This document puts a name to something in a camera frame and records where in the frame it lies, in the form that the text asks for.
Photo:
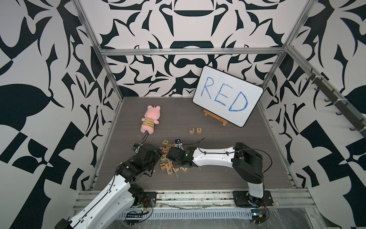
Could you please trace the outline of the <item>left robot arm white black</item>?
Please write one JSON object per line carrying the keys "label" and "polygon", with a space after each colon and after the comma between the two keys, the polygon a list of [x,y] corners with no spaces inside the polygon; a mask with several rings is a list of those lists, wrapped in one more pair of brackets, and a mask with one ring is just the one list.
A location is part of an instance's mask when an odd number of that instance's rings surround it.
{"label": "left robot arm white black", "polygon": [[163,152],[151,144],[136,144],[137,153],[121,163],[108,185],[78,214],[61,219],[56,229],[106,229],[123,211],[139,205],[144,189],[137,180],[153,172]]}

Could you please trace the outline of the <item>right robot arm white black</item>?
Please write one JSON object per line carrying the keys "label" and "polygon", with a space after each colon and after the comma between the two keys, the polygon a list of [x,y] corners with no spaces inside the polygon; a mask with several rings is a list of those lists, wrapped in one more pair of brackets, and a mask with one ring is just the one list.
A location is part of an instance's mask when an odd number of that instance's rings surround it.
{"label": "right robot arm white black", "polygon": [[263,157],[253,148],[236,143],[223,149],[201,147],[172,147],[167,154],[174,166],[182,168],[221,166],[234,169],[248,183],[248,196],[261,200],[264,197]]}

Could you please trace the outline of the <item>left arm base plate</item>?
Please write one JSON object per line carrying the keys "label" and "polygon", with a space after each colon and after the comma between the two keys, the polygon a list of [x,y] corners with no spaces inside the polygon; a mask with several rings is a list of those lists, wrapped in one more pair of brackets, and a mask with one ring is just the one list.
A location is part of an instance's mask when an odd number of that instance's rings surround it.
{"label": "left arm base plate", "polygon": [[137,196],[137,204],[147,208],[156,204],[157,192],[143,192]]}

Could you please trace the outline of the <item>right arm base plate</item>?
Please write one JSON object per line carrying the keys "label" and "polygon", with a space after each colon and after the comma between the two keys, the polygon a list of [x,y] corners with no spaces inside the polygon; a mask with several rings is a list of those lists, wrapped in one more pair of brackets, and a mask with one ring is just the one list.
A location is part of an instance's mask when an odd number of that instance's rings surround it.
{"label": "right arm base plate", "polygon": [[273,206],[273,198],[270,191],[265,190],[262,198],[253,197],[249,191],[233,191],[234,204],[241,208],[260,208]]}

